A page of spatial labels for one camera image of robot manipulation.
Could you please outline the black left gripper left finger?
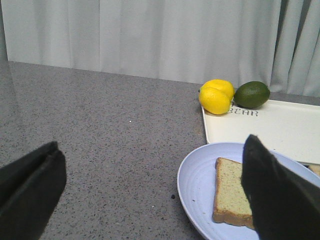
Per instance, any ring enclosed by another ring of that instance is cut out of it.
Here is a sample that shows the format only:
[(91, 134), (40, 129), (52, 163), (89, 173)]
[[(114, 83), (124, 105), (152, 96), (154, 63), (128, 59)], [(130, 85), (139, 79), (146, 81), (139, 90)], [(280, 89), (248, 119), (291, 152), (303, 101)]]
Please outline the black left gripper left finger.
[(37, 240), (67, 182), (66, 158), (48, 142), (0, 169), (0, 238)]

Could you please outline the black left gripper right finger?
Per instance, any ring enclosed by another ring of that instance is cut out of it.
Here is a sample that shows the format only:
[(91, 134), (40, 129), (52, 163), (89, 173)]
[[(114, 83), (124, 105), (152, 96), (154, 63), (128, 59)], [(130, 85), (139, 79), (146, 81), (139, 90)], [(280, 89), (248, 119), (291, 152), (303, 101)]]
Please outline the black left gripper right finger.
[(320, 188), (280, 164), (252, 134), (243, 148), (241, 185), (261, 240), (320, 238)]

